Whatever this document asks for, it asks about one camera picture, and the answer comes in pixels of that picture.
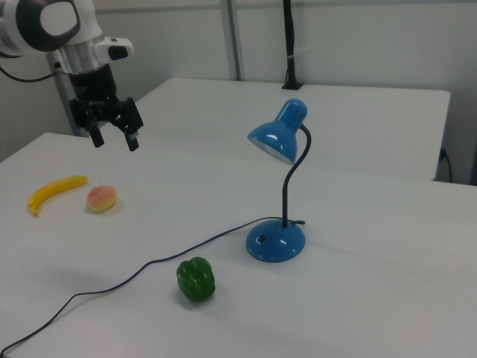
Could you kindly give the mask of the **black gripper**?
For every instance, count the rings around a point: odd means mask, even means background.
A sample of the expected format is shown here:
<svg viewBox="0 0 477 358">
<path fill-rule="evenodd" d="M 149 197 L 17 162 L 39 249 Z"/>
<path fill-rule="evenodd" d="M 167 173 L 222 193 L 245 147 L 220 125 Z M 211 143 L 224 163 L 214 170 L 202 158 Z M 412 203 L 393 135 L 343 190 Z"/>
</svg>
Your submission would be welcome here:
<svg viewBox="0 0 477 358">
<path fill-rule="evenodd" d="M 69 80 L 75 93 L 69 102 L 75 125 L 89 133 L 96 148 L 104 144 L 99 122 L 115 123 L 124 134 L 129 150 L 139 148 L 137 136 L 144 125 L 142 117 L 132 98 L 119 101 L 109 64 L 91 72 L 70 74 Z"/>
</svg>

